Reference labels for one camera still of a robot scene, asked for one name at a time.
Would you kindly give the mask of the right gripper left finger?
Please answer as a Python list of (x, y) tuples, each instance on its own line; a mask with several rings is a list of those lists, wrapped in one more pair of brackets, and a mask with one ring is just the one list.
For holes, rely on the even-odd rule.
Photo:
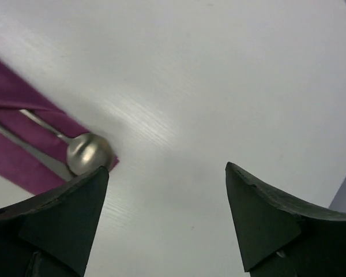
[(0, 276), (84, 276), (108, 179), (99, 167), (0, 208)]

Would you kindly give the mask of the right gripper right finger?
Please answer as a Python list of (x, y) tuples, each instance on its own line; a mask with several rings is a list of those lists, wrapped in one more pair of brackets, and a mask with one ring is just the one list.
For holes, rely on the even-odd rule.
[(251, 276), (346, 276), (346, 213), (308, 203), (234, 163), (225, 183)]

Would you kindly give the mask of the silver metal utensil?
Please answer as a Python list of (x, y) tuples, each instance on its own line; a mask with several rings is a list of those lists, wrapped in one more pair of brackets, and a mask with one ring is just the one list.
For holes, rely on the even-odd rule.
[(14, 144), (21, 147), (24, 151), (32, 155), (36, 160), (38, 160), (41, 164), (43, 164), (46, 168), (48, 168), (55, 175), (60, 177), (64, 181), (70, 181), (74, 178), (74, 174), (68, 169), (67, 165), (56, 160), (53, 157), (48, 156), (44, 152), (38, 150), (37, 148), (31, 146), (27, 142), (23, 141), (19, 137), (17, 137), (14, 133), (7, 130), (4, 126), (0, 124), (0, 134), (9, 139)]

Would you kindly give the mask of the silver metal spoon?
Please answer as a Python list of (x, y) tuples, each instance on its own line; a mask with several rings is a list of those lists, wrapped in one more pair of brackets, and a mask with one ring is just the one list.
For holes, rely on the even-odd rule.
[(111, 170), (115, 164), (116, 154), (104, 137), (94, 133), (84, 133), (71, 138), (31, 111), (21, 109), (20, 112), (67, 143), (66, 163), (73, 174), (81, 175), (100, 166)]

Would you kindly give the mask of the purple cloth napkin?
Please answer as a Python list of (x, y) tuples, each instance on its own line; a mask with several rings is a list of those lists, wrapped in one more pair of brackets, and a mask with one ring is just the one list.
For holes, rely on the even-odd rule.
[[(60, 162), (66, 143), (21, 113), (31, 110), (69, 137), (88, 130), (0, 61), (0, 124), (24, 142)], [(0, 134), (0, 175), (32, 194), (64, 184), (30, 153)]]

